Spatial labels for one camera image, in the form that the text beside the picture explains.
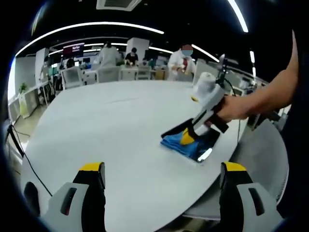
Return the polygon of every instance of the white lab coat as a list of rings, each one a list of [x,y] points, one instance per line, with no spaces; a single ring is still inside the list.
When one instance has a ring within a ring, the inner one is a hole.
[[[100,64],[100,67],[116,66],[120,60],[120,54],[115,47],[104,47],[101,49],[94,63]]]
[[[195,73],[196,70],[196,65],[193,62],[191,57],[186,57],[181,49],[179,49],[178,51],[174,52],[170,58],[169,58],[169,63],[168,63],[168,67],[169,67],[169,77],[168,77],[168,81],[177,81],[177,77],[178,77],[178,72],[176,70],[172,70],[172,67],[174,65],[177,66],[182,66],[183,65],[183,58],[187,58],[188,60],[188,66],[186,69],[186,72],[188,73]]]

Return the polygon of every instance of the white round table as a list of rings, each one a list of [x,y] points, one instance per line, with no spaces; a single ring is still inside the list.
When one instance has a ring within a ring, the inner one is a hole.
[[[61,92],[42,115],[26,149],[52,194],[89,162],[105,162],[105,226],[109,232],[153,232],[188,209],[220,174],[237,145],[229,123],[210,156],[198,164],[160,144],[160,135],[195,117],[191,83],[128,81]],[[26,159],[21,188],[38,188],[41,213],[50,196]]]

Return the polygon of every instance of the ceiling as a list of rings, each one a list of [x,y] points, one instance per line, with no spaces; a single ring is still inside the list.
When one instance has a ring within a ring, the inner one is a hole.
[[[131,12],[96,10],[96,0],[51,1],[42,8],[35,30],[29,29],[28,36],[19,48],[55,29],[85,22],[132,23],[161,30],[164,34],[124,26],[78,27],[49,35],[19,56],[36,53],[43,47],[89,37],[139,37],[149,39],[153,47],[169,51],[175,51],[180,44],[185,43],[195,44],[216,57],[225,53],[228,58],[238,61],[240,69],[249,73],[252,73],[253,66],[250,60],[252,50],[257,76],[269,81],[289,61],[291,29],[286,26],[285,17],[275,0],[235,1],[249,33],[243,32],[228,0],[192,0],[186,4],[179,0],[142,0]],[[99,38],[85,43],[104,43],[107,40],[114,43],[127,41],[121,38]],[[61,49],[62,46],[55,46],[55,49]],[[192,57],[212,60],[197,50],[194,50]]]

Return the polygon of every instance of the person in white coat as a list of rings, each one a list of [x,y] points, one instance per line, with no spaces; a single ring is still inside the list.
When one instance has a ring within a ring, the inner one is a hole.
[[[95,63],[100,64],[100,67],[110,67],[116,66],[117,62],[120,60],[120,54],[117,48],[107,42],[106,45],[101,49]]]
[[[174,52],[169,58],[169,77],[168,81],[177,81],[181,73],[189,75],[194,73],[196,65],[190,55],[187,53],[189,48],[184,45],[178,51]]]

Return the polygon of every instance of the blue cloth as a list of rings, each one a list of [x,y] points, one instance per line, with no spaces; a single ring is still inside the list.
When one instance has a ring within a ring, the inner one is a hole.
[[[182,139],[183,133],[167,135],[161,141],[161,144],[172,150],[178,151],[182,155],[197,160],[208,148],[211,146],[206,141],[194,141],[191,144],[181,145],[180,140]]]

